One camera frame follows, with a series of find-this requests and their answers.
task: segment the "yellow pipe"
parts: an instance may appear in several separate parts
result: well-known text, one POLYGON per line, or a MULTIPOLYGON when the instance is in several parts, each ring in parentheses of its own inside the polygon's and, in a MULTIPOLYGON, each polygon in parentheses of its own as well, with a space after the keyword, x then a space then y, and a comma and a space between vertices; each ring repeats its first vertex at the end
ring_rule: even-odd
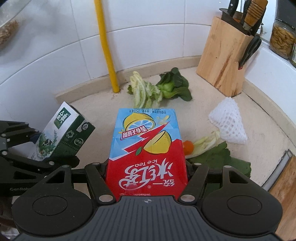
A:
POLYGON ((120 89, 119 89, 119 86, 118 86, 116 73, 115 73, 115 70, 114 70, 114 64, 113 64, 113 61, 112 61, 112 56, 111 56, 109 46, 108 46, 102 0, 94 0, 94 5, 96 7, 96 18, 98 20, 98 25, 99 25, 99 33, 100 33, 101 45, 102 45, 102 49, 103 49, 103 52, 104 52, 104 55, 105 55, 107 67, 108 67, 112 89, 113 89, 114 93, 118 93, 120 91, 120 89))

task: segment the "ice tea carton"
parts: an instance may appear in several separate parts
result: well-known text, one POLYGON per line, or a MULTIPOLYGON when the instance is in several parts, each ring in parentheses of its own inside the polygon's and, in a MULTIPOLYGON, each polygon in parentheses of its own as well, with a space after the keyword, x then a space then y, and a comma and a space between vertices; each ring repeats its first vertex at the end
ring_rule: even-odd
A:
POLYGON ((64 102, 38 138, 28 158, 74 156, 95 127, 77 110, 64 102))
POLYGON ((120 109, 106 175, 106 183, 116 198, 178 198, 187 182, 175 110, 120 109))

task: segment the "silver rivet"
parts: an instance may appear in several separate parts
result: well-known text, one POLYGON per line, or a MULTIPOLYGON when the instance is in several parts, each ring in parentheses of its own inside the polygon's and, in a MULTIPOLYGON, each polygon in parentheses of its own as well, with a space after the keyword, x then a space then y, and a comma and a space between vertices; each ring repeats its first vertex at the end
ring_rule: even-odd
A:
POLYGON ((111 195, 105 194, 105 195, 101 195, 99 197, 99 200, 101 202, 111 202, 113 200, 113 197, 111 195))
POLYGON ((193 202, 195 200, 195 197, 190 195, 190 194, 185 194, 185 195, 182 195, 180 197, 180 199, 183 201, 183 202, 193 202))

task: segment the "scissors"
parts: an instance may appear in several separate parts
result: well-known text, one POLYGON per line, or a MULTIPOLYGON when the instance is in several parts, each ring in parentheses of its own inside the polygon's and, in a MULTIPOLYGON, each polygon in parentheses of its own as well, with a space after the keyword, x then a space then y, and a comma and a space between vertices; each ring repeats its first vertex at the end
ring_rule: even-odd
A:
POLYGON ((246 48, 246 51, 244 52, 244 56, 242 57, 241 61, 239 62, 239 69, 242 69, 244 64, 248 61, 248 59, 257 51, 259 46, 261 45, 261 38, 259 35, 256 35, 249 45, 246 48))

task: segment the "wooden knife block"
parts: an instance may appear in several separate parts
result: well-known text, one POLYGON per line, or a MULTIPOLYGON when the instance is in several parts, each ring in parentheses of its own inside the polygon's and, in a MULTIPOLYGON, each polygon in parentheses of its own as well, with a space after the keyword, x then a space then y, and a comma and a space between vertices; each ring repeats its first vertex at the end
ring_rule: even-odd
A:
POLYGON ((245 73, 245 66, 238 70, 239 61, 252 38, 214 17, 196 73, 225 96, 238 95, 245 73))

